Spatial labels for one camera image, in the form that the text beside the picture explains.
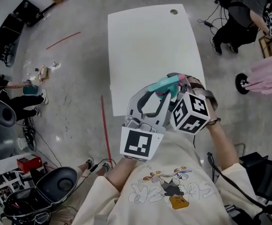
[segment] beige pants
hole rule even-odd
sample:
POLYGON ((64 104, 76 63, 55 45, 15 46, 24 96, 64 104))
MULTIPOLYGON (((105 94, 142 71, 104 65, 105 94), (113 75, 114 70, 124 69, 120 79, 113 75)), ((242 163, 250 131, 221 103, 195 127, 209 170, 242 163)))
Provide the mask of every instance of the beige pants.
MULTIPOLYGON (((81 169, 76 168, 76 171, 78 172, 78 178, 81 178, 83 174, 81 169)), ((79 210, 97 177, 95 173, 90 174, 80 186, 78 185, 79 188, 74 191, 64 203, 58 206, 56 210, 66 206, 71 206, 79 210)), ((70 225, 75 215, 76 211, 72 208, 61 209, 51 215, 50 225, 70 225)))

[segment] gray t-shirt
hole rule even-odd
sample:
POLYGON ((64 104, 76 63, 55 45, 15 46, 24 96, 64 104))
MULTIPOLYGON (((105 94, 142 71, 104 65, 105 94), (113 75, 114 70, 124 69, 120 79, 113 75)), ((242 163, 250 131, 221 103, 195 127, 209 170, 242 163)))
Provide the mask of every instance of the gray t-shirt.
POLYGON ((240 25, 249 27, 253 24, 249 15, 250 10, 262 16, 266 5, 272 3, 272 0, 232 0, 231 2, 241 2, 247 6, 229 7, 229 13, 240 25))

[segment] teal object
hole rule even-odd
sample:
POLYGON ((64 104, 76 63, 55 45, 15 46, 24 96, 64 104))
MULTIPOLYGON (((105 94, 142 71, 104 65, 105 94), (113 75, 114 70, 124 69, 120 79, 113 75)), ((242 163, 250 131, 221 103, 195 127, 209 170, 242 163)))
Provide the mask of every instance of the teal object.
POLYGON ((31 95, 31 94, 37 94, 38 93, 38 86, 31 85, 29 87, 23 88, 23 94, 24 95, 31 95))
POLYGON ((179 82, 180 82, 180 79, 178 75, 172 76, 172 77, 163 77, 158 82, 150 85, 148 87, 148 91, 149 92, 156 91, 156 95, 160 99, 162 99, 163 95, 160 95, 160 94, 164 94, 167 92, 167 90, 170 90, 171 98, 174 98, 177 96, 179 92, 179 88, 178 86, 176 86, 179 82))

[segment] teal handle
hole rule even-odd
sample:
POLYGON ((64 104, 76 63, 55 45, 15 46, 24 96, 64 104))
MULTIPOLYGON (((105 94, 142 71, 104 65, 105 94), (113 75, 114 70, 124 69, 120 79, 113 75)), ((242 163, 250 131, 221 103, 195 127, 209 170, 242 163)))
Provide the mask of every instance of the teal handle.
POLYGON ((153 91, 157 91, 157 90, 165 90, 165 92, 167 91, 167 89, 173 85, 176 85, 180 82, 180 79, 178 77, 178 75, 176 76, 172 76, 172 77, 167 77, 167 78, 163 78, 160 81, 150 85, 148 87, 148 91, 149 92, 153 92, 153 91))

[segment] beige shirt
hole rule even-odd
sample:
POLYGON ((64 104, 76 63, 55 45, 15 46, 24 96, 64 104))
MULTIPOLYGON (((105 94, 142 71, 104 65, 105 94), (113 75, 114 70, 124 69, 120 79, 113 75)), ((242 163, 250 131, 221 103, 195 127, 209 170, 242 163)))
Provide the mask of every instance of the beige shirt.
MULTIPOLYGON (((245 169, 223 171, 256 198, 245 169)), ((94 182, 73 225, 223 225, 230 224, 224 205, 234 204, 252 217, 261 211, 221 177, 216 185, 202 169, 193 145, 167 132, 151 161, 137 166, 121 194, 104 177, 94 182), (104 215, 107 222, 94 222, 104 215)))

